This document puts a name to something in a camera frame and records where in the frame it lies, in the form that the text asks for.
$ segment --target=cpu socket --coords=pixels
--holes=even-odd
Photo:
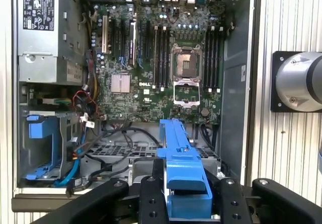
[[[202,49],[174,44],[171,53],[173,99],[175,105],[191,108],[200,105]]]

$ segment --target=metal panel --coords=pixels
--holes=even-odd
[[[220,154],[234,178],[244,183],[254,0],[227,2],[227,23],[235,29],[224,44]]]
[[[270,111],[277,50],[322,51],[322,0],[262,0],[252,179],[271,178],[321,205],[321,115]]]
[[[14,223],[12,197],[12,7],[15,1],[0,0],[0,224]]]

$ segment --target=power supply unit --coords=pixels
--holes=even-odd
[[[86,27],[78,0],[18,0],[19,80],[81,85]]]

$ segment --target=blue cable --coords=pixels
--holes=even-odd
[[[83,144],[85,142],[85,138],[86,138],[86,128],[85,128],[85,132],[84,132],[84,135],[82,136],[82,139],[81,139],[81,144]],[[74,165],[70,171],[70,173],[65,177],[65,179],[63,179],[61,182],[59,181],[55,181],[54,182],[54,186],[55,187],[63,187],[63,186],[66,186],[67,183],[71,180],[72,177],[74,177],[77,169],[78,169],[78,166],[79,166],[79,163],[80,163],[80,159],[77,159],[74,161]]]

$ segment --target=silver cylindrical component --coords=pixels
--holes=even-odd
[[[322,53],[303,52],[286,59],[276,75],[276,90],[293,110],[322,109]]]

